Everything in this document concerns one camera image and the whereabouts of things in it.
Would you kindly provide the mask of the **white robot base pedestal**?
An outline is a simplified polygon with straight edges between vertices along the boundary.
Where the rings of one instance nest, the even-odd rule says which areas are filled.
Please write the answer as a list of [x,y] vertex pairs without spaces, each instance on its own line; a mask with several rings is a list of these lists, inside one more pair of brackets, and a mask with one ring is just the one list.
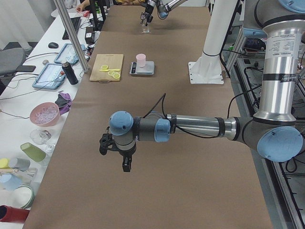
[[189,62],[191,84],[223,84],[220,53],[238,0],[216,0],[201,57]]

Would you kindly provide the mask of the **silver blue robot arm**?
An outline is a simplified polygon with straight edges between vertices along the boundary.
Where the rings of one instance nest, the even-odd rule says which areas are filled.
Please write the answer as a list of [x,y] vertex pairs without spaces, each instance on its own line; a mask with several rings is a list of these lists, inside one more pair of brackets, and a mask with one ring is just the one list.
[[153,20],[153,10],[155,8],[157,9],[158,17],[161,20],[164,20],[167,18],[170,11],[184,2],[186,2],[186,0],[171,0],[164,4],[162,0],[145,0],[144,3],[141,3],[141,6],[145,8],[145,11],[140,15],[141,22],[145,25],[151,23]]
[[206,35],[218,36],[219,24],[211,26],[208,9],[179,7],[164,21],[154,21],[148,34],[140,32],[140,7],[111,8],[99,50],[123,53],[122,80],[99,84],[97,121],[89,151],[100,169],[121,172],[122,157],[117,152],[99,153],[99,138],[112,113],[120,110],[142,116],[166,95],[165,110],[178,115],[224,117],[230,98],[231,83],[191,84],[187,63],[199,56]]

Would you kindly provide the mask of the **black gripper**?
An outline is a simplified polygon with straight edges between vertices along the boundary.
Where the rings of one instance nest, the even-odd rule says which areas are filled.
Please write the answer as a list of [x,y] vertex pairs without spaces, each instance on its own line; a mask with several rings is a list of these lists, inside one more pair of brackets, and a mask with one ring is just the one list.
[[145,0],[141,3],[141,6],[145,8],[145,11],[141,13],[140,19],[141,22],[145,23],[151,23],[153,20],[153,9],[155,7],[155,1],[154,0]]
[[[101,155],[106,155],[108,150],[117,151],[116,143],[112,134],[103,134],[100,139],[99,152]],[[132,156],[124,156],[122,162],[122,169],[124,172],[130,172],[132,169]]]

